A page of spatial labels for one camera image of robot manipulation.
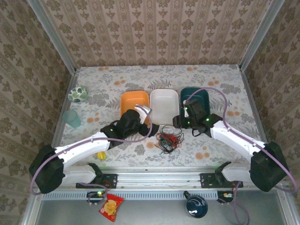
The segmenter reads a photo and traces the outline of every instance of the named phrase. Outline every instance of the chip bag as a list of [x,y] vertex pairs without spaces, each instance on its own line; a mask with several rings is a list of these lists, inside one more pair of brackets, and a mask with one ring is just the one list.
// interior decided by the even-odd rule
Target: chip bag
[[114,222],[116,220],[117,209],[124,201],[124,198],[107,194],[107,200],[99,212],[108,218],[110,221]]

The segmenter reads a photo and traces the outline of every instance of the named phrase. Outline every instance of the cable bundle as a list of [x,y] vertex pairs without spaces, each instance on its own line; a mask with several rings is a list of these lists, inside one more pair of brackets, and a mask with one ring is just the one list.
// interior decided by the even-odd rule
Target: cable bundle
[[164,128],[168,126],[165,125],[161,128],[160,133],[156,134],[156,138],[158,139],[158,145],[155,145],[159,149],[161,149],[165,154],[170,154],[179,146],[184,139],[184,134],[180,129],[178,134],[169,134],[164,131]]

